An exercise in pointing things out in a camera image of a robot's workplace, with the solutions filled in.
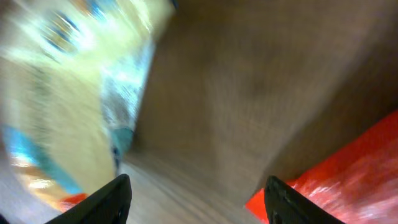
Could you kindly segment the red snack packet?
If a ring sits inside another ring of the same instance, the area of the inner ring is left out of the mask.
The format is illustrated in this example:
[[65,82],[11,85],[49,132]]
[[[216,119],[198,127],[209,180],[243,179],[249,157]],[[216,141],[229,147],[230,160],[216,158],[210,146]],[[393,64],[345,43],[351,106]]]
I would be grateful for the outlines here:
[[[397,224],[397,113],[285,183],[344,223]],[[269,223],[265,187],[249,199],[246,209]]]

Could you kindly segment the yellow wet wipes pack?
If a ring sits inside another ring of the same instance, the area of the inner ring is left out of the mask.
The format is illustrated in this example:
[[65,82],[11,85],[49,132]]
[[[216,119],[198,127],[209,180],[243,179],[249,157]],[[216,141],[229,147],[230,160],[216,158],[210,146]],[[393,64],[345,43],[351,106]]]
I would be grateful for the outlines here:
[[2,138],[22,184],[64,212],[130,148],[170,0],[2,1]]

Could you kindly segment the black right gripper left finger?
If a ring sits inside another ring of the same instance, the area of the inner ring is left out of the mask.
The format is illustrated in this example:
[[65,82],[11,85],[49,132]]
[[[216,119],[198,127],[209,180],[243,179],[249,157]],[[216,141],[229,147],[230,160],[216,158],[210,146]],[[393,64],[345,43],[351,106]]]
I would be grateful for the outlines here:
[[46,224],[126,224],[131,200],[130,178],[121,174]]

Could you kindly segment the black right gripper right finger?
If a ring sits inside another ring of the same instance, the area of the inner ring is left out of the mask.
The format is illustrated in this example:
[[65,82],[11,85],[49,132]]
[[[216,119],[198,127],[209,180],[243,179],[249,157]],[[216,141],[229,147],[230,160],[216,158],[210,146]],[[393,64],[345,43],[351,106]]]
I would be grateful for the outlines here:
[[344,224],[276,176],[269,176],[264,204],[270,224]]

